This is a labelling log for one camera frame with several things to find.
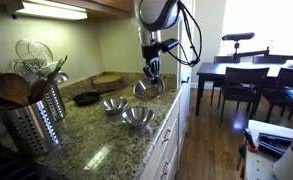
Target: window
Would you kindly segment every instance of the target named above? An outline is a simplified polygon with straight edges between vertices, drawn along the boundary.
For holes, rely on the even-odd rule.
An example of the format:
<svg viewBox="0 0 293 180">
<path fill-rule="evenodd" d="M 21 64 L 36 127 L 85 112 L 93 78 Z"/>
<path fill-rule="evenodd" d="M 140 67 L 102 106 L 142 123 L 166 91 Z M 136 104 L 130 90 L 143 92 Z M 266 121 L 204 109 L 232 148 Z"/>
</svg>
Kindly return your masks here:
<svg viewBox="0 0 293 180">
<path fill-rule="evenodd" d="M 266 50 L 293 55 L 293 0 L 227 0 L 223 35 L 254 32 L 238 52 Z M 233 54 L 234 41 L 222 41 L 220 54 Z"/>
</svg>

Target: stove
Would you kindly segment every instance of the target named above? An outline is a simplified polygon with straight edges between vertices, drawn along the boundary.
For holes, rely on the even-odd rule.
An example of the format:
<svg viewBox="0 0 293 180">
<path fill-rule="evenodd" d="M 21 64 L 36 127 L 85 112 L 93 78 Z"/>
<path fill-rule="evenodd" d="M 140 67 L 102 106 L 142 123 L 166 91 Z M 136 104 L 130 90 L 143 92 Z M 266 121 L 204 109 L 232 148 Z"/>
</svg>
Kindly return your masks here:
<svg viewBox="0 0 293 180">
<path fill-rule="evenodd" d="M 0 142 L 0 180 L 64 180 L 60 174 L 4 147 Z"/>
</svg>

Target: wooden floor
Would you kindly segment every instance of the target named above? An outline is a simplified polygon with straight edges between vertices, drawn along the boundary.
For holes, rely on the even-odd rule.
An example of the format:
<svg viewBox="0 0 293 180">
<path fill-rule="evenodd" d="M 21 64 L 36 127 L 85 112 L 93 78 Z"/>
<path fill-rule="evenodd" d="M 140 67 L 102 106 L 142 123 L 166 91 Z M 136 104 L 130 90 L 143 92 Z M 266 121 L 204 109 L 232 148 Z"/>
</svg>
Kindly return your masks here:
<svg viewBox="0 0 293 180">
<path fill-rule="evenodd" d="M 177 180 L 237 180 L 238 145 L 243 141 L 243 128 L 248 125 L 246 103 L 238 111 L 236 102 L 226 101 L 223 122 L 217 109 L 218 92 L 210 106 L 211 91 L 205 90 L 199 115 L 195 116 L 196 89 L 191 90 L 188 132 L 180 158 Z M 261 100 L 254 120 L 264 122 L 268 103 Z M 287 120 L 288 112 L 281 118 L 280 109 L 274 108 L 270 123 L 293 128 L 293 117 Z"/>
</svg>

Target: stainless steel utensil holder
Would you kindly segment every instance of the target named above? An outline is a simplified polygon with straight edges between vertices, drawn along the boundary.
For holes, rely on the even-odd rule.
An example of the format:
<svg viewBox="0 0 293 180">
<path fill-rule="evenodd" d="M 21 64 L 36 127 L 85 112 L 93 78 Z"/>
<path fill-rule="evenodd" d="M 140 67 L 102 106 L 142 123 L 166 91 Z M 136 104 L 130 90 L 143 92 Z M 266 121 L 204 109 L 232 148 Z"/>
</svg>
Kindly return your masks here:
<svg viewBox="0 0 293 180">
<path fill-rule="evenodd" d="M 39 156 L 59 144 L 46 99 L 26 107 L 0 111 L 0 118 L 23 155 Z"/>
<path fill-rule="evenodd" d="M 54 83 L 50 91 L 45 94 L 45 98 L 53 113 L 55 121 L 64 119 L 66 116 L 66 109 L 56 83 Z"/>
</svg>

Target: upper cabinet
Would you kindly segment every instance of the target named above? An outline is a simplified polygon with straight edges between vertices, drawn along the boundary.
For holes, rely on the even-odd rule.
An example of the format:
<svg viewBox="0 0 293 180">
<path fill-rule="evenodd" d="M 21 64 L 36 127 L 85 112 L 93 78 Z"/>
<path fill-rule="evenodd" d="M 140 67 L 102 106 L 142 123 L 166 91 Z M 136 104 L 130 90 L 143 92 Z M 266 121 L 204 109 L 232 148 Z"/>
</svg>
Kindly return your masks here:
<svg viewBox="0 0 293 180">
<path fill-rule="evenodd" d="M 0 0 L 5 6 L 18 0 Z M 123 19 L 132 16 L 133 0 L 50 0 L 58 3 L 73 5 L 87 10 L 88 18 L 103 21 Z"/>
</svg>

